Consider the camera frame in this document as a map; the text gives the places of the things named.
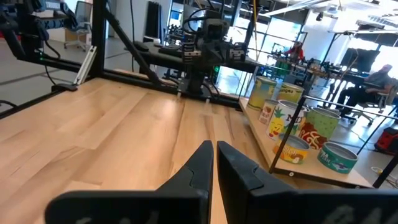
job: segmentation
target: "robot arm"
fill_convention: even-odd
[[[37,49],[49,39],[48,29],[78,26],[75,14],[64,2],[57,0],[0,0],[0,31],[18,59],[38,57]],[[53,17],[39,17],[35,12],[53,10]]]

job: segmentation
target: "teal can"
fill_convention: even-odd
[[[318,160],[331,170],[349,174],[358,161],[358,156],[343,146],[326,142],[318,154]]]

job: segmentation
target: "pineapple illustration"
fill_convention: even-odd
[[[277,107],[274,111],[274,118],[271,119],[271,123],[269,124],[268,127],[268,135],[269,137],[273,138],[274,136],[278,136],[280,132],[283,131],[284,129],[284,120],[282,119],[283,117],[282,109]]]

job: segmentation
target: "green can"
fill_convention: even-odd
[[[283,83],[277,99],[298,103],[301,96],[303,95],[303,92],[304,89],[302,87],[290,83]]]
[[[331,170],[349,174],[358,161],[358,156],[343,146],[326,142],[318,154],[318,160]]]
[[[264,106],[264,101],[272,98],[275,86],[276,81],[266,77],[257,77],[248,105],[252,109],[261,110]]]
[[[334,112],[312,107],[299,137],[308,142],[312,149],[320,150],[333,135],[340,119],[341,117]]]

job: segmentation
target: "can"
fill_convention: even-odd
[[[278,139],[278,135],[280,133],[285,133],[287,127],[290,124],[290,121],[293,118],[294,112],[297,108],[298,104],[287,101],[287,100],[279,100],[278,105],[275,107],[274,113],[269,121],[269,125],[267,128],[267,135],[273,140]],[[304,117],[305,108],[301,108],[300,113],[298,114],[297,119],[295,120],[291,135],[295,135],[300,123]]]
[[[279,146],[285,137],[285,134],[278,135],[278,142],[274,146],[274,153],[278,152]],[[297,136],[289,136],[287,138],[286,144],[280,154],[279,159],[283,159],[286,162],[291,162],[293,164],[302,164],[308,156],[310,151],[310,145],[306,143],[303,139]]]
[[[278,104],[278,101],[276,100],[265,100],[264,101],[264,106],[262,107],[262,110],[260,112],[260,117],[259,121],[265,125],[268,126],[269,120],[272,117],[272,114],[274,113],[275,107]]]
[[[275,86],[276,81],[266,77],[257,77],[248,106],[255,110],[261,110],[264,105],[264,100],[272,98]]]
[[[306,106],[303,106],[303,109],[304,109],[304,116],[303,116],[303,119],[301,119],[301,122],[300,122],[300,124],[298,125],[298,128],[297,128],[297,131],[296,131],[296,133],[294,134],[294,135],[297,136],[297,137],[300,137],[301,129],[303,129],[303,127],[304,127],[304,125],[305,125],[305,121],[307,120],[307,115],[308,115],[308,113],[310,112],[310,109],[307,108]]]
[[[299,136],[308,142],[311,148],[320,150],[333,135],[340,119],[341,117],[334,112],[312,107]]]
[[[349,174],[358,161],[358,156],[343,146],[326,142],[318,154],[318,160],[331,170]]]
[[[301,96],[303,95],[303,92],[304,89],[302,87],[290,83],[283,83],[277,99],[288,100],[294,103],[298,103]]]

